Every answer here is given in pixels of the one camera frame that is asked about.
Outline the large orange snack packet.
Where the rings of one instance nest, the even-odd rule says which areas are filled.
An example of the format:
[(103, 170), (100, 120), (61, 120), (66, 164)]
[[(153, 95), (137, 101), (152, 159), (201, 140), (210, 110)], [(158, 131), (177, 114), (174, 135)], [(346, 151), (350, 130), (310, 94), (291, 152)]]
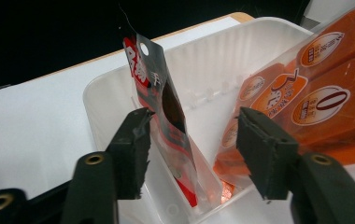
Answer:
[(309, 150), (355, 163), (355, 8), (295, 56), (247, 78), (236, 107), (264, 113)]

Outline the dark red snack packet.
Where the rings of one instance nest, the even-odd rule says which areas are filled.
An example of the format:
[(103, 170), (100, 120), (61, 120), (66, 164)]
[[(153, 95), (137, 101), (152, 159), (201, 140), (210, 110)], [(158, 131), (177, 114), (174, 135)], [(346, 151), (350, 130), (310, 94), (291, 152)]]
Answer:
[(123, 39), (138, 102), (151, 110), (151, 135), (170, 174), (191, 207), (220, 205), (222, 186), (187, 132), (186, 119), (163, 48), (142, 35)]

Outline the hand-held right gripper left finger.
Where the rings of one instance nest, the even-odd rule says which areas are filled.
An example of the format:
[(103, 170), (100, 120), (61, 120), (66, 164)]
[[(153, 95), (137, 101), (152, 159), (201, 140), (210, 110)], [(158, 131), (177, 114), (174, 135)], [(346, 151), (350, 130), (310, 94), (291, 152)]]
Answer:
[(138, 200), (149, 165), (153, 112), (130, 112), (104, 151), (82, 156), (69, 183), (61, 224), (119, 224), (119, 200)]

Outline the clear plastic container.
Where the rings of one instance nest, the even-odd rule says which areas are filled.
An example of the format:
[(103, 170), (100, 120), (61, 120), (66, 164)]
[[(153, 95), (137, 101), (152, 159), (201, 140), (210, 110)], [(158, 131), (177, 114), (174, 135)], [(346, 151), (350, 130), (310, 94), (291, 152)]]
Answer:
[(232, 200), (220, 203), (221, 182), (213, 171), (223, 134), (244, 80), (274, 63), (287, 71), (314, 68), (350, 40), (342, 26), (317, 35), (278, 18), (260, 18), (210, 31), (173, 46), (165, 59), (188, 125), (203, 188), (197, 207), (189, 206), (157, 148), (139, 200), (119, 203), (120, 224), (293, 224), (288, 201), (267, 203), (250, 181)]

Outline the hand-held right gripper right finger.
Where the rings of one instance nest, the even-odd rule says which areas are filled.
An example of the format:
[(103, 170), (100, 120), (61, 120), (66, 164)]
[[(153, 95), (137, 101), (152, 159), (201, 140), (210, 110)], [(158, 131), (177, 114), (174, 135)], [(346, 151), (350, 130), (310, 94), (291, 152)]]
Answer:
[(298, 142), (264, 113), (242, 107), (236, 147), (265, 200), (291, 193), (294, 224), (355, 224), (355, 181), (335, 159), (298, 153)]

